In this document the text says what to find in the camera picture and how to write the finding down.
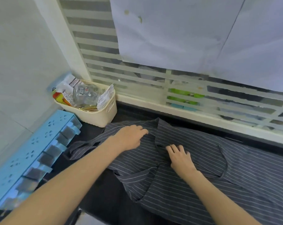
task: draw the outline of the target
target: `cream plastic basket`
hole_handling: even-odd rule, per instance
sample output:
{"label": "cream plastic basket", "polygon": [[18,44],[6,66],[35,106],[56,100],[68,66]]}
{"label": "cream plastic basket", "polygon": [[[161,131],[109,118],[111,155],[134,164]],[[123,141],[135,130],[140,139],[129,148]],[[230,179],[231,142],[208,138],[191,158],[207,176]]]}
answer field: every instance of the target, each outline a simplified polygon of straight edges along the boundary
{"label": "cream plastic basket", "polygon": [[[82,82],[92,83],[92,84],[97,85],[98,87],[103,88],[103,89],[108,88],[107,85],[103,85],[103,84],[99,84],[99,83],[95,83],[95,82],[90,82],[90,81],[86,81],[86,80],[82,80]],[[109,100],[109,102],[106,104],[106,106],[102,110],[99,110],[99,111],[96,111],[96,112],[87,112],[87,111],[84,111],[84,110],[79,110],[75,107],[71,107],[71,106],[67,106],[67,105],[58,103],[56,100],[54,100],[54,101],[55,101],[55,103],[62,106],[62,108],[64,110],[76,114],[76,116],[81,121],[84,121],[86,123],[96,125],[96,126],[99,126],[99,127],[105,127],[108,123],[110,123],[112,121],[112,119],[114,118],[114,116],[117,113],[117,104],[116,104],[116,101],[115,101],[115,90],[113,91],[112,98]]]}

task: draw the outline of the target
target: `hand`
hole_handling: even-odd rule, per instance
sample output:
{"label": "hand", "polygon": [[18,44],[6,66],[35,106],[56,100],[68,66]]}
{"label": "hand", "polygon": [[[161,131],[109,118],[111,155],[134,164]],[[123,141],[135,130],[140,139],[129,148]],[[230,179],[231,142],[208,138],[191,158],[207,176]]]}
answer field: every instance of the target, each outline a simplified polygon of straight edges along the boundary
{"label": "hand", "polygon": [[166,146],[166,150],[172,160],[170,166],[174,169],[177,175],[186,181],[187,177],[193,172],[196,172],[197,169],[192,162],[190,153],[185,153],[182,145],[179,145],[178,148],[175,145]]}
{"label": "hand", "polygon": [[121,128],[114,136],[109,137],[109,139],[122,152],[137,148],[140,145],[140,139],[148,133],[148,130],[143,129],[142,126],[131,125]]}

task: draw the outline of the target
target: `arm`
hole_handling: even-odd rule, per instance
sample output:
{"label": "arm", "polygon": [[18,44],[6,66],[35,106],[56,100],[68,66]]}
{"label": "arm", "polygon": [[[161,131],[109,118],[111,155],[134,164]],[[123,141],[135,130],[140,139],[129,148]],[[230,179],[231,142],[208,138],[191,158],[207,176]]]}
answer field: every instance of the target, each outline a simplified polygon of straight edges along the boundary
{"label": "arm", "polygon": [[183,146],[167,146],[171,167],[192,188],[217,225],[261,225],[196,170]]}
{"label": "arm", "polygon": [[136,125],[121,128],[30,195],[0,225],[63,225],[105,168],[121,152],[138,147],[147,133]]}

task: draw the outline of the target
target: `forearm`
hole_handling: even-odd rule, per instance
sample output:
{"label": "forearm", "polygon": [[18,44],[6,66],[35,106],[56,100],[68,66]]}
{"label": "forearm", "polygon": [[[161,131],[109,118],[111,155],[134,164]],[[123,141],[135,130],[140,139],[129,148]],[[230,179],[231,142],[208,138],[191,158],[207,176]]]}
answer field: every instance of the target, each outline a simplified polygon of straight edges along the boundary
{"label": "forearm", "polygon": [[91,153],[35,191],[1,222],[63,225],[104,169],[121,149],[106,140]]}
{"label": "forearm", "polygon": [[217,225],[261,225],[250,214],[195,171],[185,178]]}

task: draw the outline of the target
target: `pinstripe cloth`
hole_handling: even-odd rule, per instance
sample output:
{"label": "pinstripe cloth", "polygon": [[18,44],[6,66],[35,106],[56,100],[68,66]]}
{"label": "pinstripe cloth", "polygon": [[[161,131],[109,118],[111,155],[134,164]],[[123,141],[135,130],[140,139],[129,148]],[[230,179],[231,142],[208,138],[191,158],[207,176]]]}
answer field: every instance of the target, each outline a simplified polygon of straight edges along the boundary
{"label": "pinstripe cloth", "polygon": [[260,223],[283,224],[283,157],[218,136],[172,127],[161,119],[111,123],[95,139],[71,145],[71,159],[79,159],[127,125],[141,125],[149,134],[108,168],[132,201],[173,222],[214,224],[193,190],[170,167],[165,147],[182,144],[197,170]]}

